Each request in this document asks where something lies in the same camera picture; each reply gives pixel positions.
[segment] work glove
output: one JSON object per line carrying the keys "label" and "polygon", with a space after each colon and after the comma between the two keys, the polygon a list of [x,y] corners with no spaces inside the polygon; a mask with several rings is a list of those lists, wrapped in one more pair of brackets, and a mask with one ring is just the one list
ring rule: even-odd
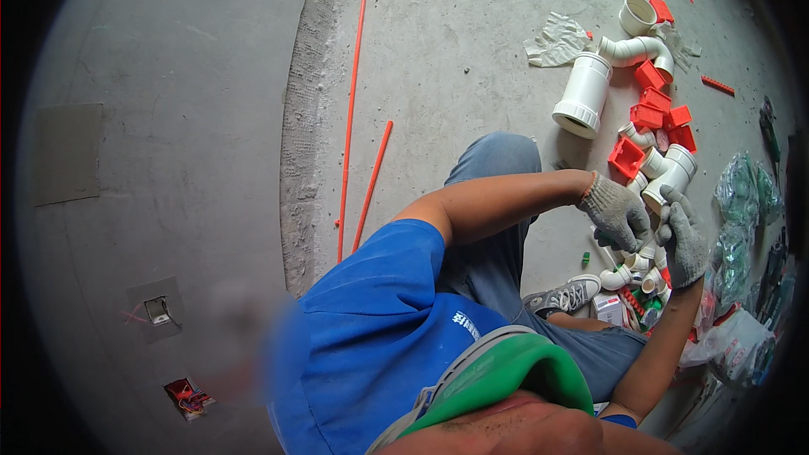
{"label": "work glove", "polygon": [[708,238],[702,218],[678,190],[660,187],[667,200],[660,210],[660,227],[655,233],[658,246],[666,248],[672,288],[688,287],[708,268]]}
{"label": "work glove", "polygon": [[637,252],[651,239],[649,215],[641,198],[601,174],[593,175],[592,185],[576,205],[593,220],[593,238],[599,246]]}

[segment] gray patch on wall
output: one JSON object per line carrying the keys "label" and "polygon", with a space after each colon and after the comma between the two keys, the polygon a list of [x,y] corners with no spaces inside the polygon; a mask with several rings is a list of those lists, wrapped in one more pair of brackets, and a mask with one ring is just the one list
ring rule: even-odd
{"label": "gray patch on wall", "polygon": [[98,197],[96,170],[103,110],[103,104],[37,110],[34,206]]}
{"label": "gray patch on wall", "polygon": [[326,39],[334,30],[335,0],[306,0],[289,65],[281,134],[281,247],[287,290],[300,298],[314,283],[311,226],[315,170],[318,83]]}
{"label": "gray patch on wall", "polygon": [[[168,315],[171,319],[155,324],[147,314],[144,303],[160,297],[165,297]],[[147,344],[156,343],[160,339],[172,337],[183,331],[185,308],[177,287],[177,278],[174,276],[129,287],[126,289],[126,299],[127,309],[130,310],[128,313],[141,319],[130,320],[129,323],[136,323],[140,327],[143,339]]]}

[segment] shoelace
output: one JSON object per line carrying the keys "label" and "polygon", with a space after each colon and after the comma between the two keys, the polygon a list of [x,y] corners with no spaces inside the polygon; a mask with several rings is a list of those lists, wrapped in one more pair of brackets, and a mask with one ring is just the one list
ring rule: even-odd
{"label": "shoelace", "polygon": [[584,288],[570,286],[559,292],[559,308],[567,311],[571,305],[584,304]]}

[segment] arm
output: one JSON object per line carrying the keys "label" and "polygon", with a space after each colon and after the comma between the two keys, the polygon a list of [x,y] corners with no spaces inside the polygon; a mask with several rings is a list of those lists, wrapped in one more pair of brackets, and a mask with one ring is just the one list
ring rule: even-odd
{"label": "arm", "polygon": [[577,169],[479,177],[424,195],[393,219],[421,219],[439,230],[447,246],[465,244],[578,204],[592,182],[592,173]]}
{"label": "arm", "polygon": [[654,409],[674,376],[702,301],[703,276],[708,268],[708,239],[702,218],[679,191],[662,187],[660,193],[670,204],[660,212],[656,238],[670,257],[672,297],[649,342],[599,416],[623,414],[641,423]]}
{"label": "arm", "polygon": [[394,219],[423,220],[436,227],[450,246],[488,238],[526,218],[571,204],[622,249],[637,251],[647,241],[649,217],[641,199],[600,174],[577,169],[460,182],[421,197]]}
{"label": "arm", "polygon": [[702,300],[702,278],[672,292],[649,342],[612,392],[599,416],[629,415],[638,425],[657,406],[672,381]]}

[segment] orange rod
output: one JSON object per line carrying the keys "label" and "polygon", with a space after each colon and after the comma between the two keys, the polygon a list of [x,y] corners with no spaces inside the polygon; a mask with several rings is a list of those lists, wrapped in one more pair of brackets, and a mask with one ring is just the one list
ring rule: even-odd
{"label": "orange rod", "polygon": [[388,125],[385,126],[385,133],[382,135],[382,142],[379,143],[379,153],[376,154],[376,163],[374,170],[370,173],[370,181],[368,182],[368,191],[365,192],[365,203],[362,205],[362,213],[359,216],[359,223],[357,224],[357,233],[354,235],[354,247],[351,248],[351,253],[357,251],[359,248],[359,238],[362,236],[362,228],[365,227],[365,217],[368,214],[368,207],[370,206],[370,197],[374,194],[374,187],[376,186],[376,176],[379,174],[379,167],[382,165],[382,157],[385,156],[385,148],[388,146],[388,137],[391,135],[393,122],[388,120]]}
{"label": "orange rod", "polygon": [[359,46],[362,42],[362,20],[365,18],[365,0],[360,1],[357,25],[357,43],[354,46],[354,69],[351,71],[351,91],[349,93],[349,113],[346,118],[346,153],[343,156],[343,190],[340,193],[340,219],[338,220],[338,263],[343,259],[343,231],[346,229],[346,192],[349,187],[349,153],[351,152],[351,124],[354,120],[354,96],[357,93],[357,66],[359,66]]}

